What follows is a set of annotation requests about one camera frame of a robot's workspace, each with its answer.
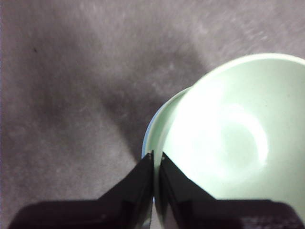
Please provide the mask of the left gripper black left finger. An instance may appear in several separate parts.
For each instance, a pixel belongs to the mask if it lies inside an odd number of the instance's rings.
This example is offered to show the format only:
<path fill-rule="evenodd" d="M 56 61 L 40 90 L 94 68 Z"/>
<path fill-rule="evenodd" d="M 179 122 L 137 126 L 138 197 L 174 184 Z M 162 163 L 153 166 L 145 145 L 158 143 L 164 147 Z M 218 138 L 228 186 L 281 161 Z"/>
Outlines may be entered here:
<path fill-rule="evenodd" d="M 153 201 L 153 153 L 94 200 L 45 201 L 19 210 L 11 229 L 140 229 Z"/>

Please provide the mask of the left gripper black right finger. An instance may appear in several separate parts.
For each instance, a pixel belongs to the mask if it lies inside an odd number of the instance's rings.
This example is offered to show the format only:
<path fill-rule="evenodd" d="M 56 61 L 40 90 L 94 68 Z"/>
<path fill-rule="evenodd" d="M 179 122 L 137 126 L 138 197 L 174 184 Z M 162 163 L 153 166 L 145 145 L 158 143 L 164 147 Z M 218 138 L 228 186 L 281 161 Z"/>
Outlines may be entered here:
<path fill-rule="evenodd" d="M 266 199 L 217 200 L 191 181 L 162 154 L 159 212 L 165 228 L 301 229 L 303 222 L 288 204 Z"/>

